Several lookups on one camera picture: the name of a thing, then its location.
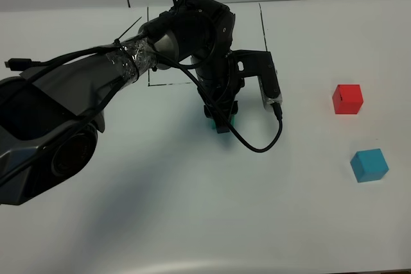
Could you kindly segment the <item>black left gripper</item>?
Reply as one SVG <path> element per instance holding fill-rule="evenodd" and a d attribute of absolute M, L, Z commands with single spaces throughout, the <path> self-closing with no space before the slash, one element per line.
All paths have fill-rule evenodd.
<path fill-rule="evenodd" d="M 244 52 L 242 49 L 229 51 L 227 54 L 217 56 L 207 64 L 195 69 L 199 82 L 221 108 L 222 112 L 216 112 L 214 117 L 214 108 L 207 104 L 204 105 L 204 114 L 208 119 L 214 119 L 217 133 L 230 132 L 222 114 L 229 120 L 230 110 L 238 110 L 238 102 L 235 97 L 245 82 L 237 75 L 237 61 Z"/>

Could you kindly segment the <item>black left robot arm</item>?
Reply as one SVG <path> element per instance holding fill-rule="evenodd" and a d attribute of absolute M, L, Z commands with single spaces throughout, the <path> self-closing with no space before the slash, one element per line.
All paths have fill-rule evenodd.
<path fill-rule="evenodd" d="M 136 36 L 47 62 L 10 59 L 1 81 L 1 203 L 21 205 L 79 173 L 105 129 L 104 108 L 146 71 L 229 52 L 235 16 L 214 0 L 174 0 Z"/>

